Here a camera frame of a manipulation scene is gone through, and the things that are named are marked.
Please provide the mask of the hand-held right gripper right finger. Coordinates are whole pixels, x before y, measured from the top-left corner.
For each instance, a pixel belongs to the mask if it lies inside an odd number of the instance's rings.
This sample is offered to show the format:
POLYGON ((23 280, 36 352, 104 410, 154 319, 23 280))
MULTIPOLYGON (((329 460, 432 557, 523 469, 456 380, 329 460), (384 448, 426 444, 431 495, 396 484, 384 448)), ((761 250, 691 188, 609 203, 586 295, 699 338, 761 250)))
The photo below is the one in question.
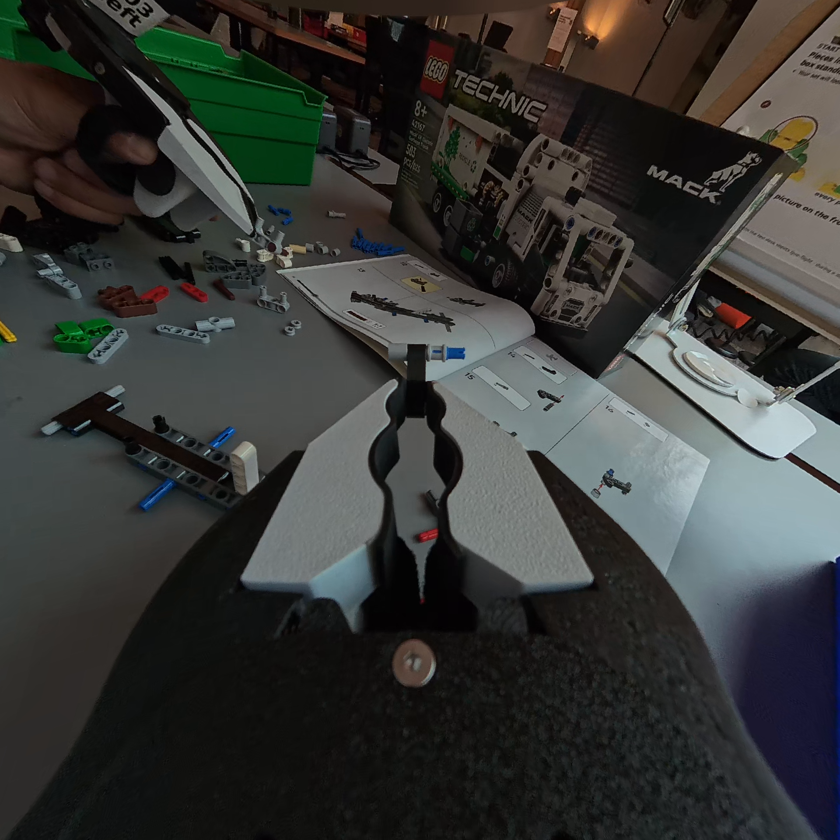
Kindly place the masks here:
POLYGON ((427 388, 444 483, 424 599, 438 627, 475 627, 501 601, 588 588, 594 575, 517 439, 445 386, 427 388))

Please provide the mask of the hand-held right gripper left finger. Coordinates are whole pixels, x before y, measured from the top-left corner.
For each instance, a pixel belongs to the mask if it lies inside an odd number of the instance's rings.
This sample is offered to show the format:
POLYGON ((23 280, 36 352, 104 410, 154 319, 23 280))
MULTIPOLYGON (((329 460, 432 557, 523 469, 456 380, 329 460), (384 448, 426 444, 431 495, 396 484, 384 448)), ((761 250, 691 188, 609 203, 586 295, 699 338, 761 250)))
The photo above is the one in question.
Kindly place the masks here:
POLYGON ((385 383, 306 448, 240 580, 336 602, 355 632, 363 603, 396 587, 404 546, 385 479, 399 458, 404 388, 385 383))

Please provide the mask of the cluster of tan lego connectors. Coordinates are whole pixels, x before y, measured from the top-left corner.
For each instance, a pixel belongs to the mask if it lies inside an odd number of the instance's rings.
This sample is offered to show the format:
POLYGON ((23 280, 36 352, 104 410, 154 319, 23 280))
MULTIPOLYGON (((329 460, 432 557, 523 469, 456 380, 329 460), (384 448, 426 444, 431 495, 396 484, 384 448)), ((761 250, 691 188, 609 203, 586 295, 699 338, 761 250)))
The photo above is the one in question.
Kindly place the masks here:
POLYGON ((286 241, 285 228, 283 226, 276 227, 281 228, 285 234, 283 247, 280 251, 272 253, 266 249, 258 248, 252 239, 247 237, 235 238, 235 246, 243 253, 254 256, 259 263, 263 263, 265 265, 274 264, 279 268, 291 268, 294 260, 303 256, 316 256, 323 258, 330 257, 332 259, 338 259, 341 257, 341 251, 339 248, 330 248, 321 242, 299 245, 286 241))

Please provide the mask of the black lego connector with blue pin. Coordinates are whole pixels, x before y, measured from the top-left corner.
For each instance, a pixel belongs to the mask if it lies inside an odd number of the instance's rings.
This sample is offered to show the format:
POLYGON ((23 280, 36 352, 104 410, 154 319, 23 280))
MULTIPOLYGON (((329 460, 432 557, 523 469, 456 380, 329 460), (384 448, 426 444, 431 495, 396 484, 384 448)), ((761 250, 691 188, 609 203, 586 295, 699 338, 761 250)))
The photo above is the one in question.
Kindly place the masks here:
POLYGON ((406 364, 406 415, 425 417, 427 403, 427 362, 463 361, 466 349, 446 344, 389 343, 389 361, 406 364))

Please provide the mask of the black lego panel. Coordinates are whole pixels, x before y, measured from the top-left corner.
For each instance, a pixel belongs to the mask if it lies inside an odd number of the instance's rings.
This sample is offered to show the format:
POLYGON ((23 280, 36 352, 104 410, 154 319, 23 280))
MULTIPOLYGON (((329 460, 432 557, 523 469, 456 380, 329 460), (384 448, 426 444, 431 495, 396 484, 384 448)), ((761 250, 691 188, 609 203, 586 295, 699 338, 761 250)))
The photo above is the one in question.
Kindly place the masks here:
POLYGON ((135 217, 133 221, 152 237, 170 244, 194 244, 202 234, 197 228, 193 230, 181 230, 175 226, 172 220, 164 215, 162 217, 135 217))
POLYGON ((27 219, 14 205, 7 205, 1 217, 1 232, 12 235, 21 245, 48 252, 63 252, 79 244, 94 245, 101 234, 120 231, 119 225, 99 224, 47 209, 40 218, 27 219))

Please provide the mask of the brown lego block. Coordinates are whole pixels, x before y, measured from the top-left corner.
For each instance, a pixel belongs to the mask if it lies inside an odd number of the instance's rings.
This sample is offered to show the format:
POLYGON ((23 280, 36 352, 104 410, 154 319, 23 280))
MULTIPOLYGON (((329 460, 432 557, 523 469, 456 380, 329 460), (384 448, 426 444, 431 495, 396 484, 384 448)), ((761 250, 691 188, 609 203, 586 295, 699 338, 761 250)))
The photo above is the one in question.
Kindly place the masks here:
POLYGON ((158 312, 153 300, 139 297, 131 286, 99 289, 98 304, 121 319, 152 316, 158 312))

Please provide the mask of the heap of blue lego pins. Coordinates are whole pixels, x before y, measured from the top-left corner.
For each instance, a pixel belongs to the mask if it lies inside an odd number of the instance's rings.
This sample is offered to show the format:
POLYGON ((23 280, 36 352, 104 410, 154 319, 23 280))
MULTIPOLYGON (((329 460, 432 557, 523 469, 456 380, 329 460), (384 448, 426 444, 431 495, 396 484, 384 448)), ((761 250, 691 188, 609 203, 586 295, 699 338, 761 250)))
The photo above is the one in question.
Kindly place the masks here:
POLYGON ((358 250, 365 255, 377 258, 397 256, 405 252, 404 246, 368 239, 364 236, 360 227, 355 229, 350 246, 352 249, 358 250))

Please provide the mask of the lego instruction booklet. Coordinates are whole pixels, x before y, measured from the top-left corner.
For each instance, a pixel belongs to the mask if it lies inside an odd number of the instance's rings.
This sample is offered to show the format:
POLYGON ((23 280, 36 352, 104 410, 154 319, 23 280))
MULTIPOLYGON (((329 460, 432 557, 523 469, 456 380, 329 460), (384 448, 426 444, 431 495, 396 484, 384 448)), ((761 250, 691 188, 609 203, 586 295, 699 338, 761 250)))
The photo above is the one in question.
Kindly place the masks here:
POLYGON ((536 338, 515 303, 412 255, 279 269, 312 306, 387 355, 445 345, 429 379, 546 455, 665 574, 709 460, 536 338))

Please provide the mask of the truck picture lego box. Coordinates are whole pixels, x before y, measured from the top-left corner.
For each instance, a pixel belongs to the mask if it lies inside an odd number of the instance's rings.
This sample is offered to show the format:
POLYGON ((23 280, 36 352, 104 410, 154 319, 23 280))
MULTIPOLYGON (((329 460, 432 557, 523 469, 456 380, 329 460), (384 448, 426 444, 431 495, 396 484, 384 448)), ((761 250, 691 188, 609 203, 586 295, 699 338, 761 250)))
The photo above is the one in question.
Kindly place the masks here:
POLYGON ((390 220, 599 377, 794 170, 782 150, 427 31, 390 220))

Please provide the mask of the person's left hand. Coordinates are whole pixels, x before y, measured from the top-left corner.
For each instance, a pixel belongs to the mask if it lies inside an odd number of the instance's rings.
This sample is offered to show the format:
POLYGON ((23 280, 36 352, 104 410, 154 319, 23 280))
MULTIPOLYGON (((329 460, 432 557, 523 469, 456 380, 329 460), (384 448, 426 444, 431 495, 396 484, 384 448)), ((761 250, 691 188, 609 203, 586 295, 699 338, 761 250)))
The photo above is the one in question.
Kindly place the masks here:
POLYGON ((1 183, 43 197, 73 217, 119 225, 140 210, 81 159, 81 119, 104 103, 94 81, 53 68, 1 60, 1 183))

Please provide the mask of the green plastic bin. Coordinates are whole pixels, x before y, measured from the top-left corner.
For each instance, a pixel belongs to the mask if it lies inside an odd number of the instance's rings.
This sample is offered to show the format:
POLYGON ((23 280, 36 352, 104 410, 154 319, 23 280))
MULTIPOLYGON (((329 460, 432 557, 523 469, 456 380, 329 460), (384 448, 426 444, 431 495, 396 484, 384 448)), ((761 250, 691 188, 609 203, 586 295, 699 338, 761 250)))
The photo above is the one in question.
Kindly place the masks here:
POLYGON ((193 110, 247 183, 306 186, 322 112, 289 115, 197 102, 193 110))
MULTIPOLYGON (((52 67, 91 79, 67 53, 51 51, 33 35, 18 12, 18 3, 2 5, 2 57, 52 67)), ((283 117, 320 122, 324 96, 249 53, 229 56, 221 45, 168 28, 155 28, 136 39, 136 46, 190 101, 195 115, 214 106, 265 108, 283 117)))

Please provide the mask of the wooden workbench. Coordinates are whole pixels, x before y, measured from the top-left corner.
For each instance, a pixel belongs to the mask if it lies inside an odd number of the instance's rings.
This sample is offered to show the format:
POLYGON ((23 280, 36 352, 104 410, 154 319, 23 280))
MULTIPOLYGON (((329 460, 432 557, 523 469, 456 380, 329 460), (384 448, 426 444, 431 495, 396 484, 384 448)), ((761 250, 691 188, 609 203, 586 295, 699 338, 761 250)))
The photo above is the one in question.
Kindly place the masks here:
POLYGON ((321 90, 322 79, 331 78, 329 71, 341 67, 341 73, 354 83, 355 109, 368 114, 370 106, 364 104, 365 58, 362 54, 297 28, 280 17, 271 17, 251 2, 209 1, 206 4, 227 17, 230 45, 234 50, 254 52, 253 33, 260 32, 263 38, 255 53, 276 67, 281 55, 285 55, 287 73, 291 72, 291 57, 298 56, 309 68, 309 83, 313 88, 321 90))

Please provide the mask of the white desk stand base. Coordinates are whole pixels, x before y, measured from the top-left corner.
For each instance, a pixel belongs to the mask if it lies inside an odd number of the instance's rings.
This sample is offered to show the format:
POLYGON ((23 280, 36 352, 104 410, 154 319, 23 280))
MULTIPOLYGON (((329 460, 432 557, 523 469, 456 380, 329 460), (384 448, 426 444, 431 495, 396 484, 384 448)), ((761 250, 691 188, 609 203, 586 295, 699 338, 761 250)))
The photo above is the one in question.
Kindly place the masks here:
POLYGON ((626 349, 759 455, 781 459, 816 433, 792 402, 664 318, 650 318, 626 349))

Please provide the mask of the blue plastic bin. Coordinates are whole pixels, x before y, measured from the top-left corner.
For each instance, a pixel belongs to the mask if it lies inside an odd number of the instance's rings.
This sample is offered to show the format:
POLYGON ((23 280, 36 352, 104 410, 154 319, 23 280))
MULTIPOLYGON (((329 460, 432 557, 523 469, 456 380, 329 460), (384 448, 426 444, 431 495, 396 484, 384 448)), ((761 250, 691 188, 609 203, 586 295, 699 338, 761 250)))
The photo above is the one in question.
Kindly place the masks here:
POLYGON ((747 625, 736 698, 777 780, 820 838, 837 838, 834 562, 772 583, 747 625))

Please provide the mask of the white paper sign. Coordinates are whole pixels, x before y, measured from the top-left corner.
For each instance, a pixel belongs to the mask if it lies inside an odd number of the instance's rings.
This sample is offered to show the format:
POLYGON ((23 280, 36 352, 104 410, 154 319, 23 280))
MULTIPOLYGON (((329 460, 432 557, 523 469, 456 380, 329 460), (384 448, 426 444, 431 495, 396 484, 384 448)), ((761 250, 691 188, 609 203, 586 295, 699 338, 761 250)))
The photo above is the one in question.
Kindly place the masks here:
POLYGON ((583 2, 561 1, 549 5, 548 17, 552 30, 542 63, 555 70, 564 66, 564 56, 574 34, 575 21, 583 2))

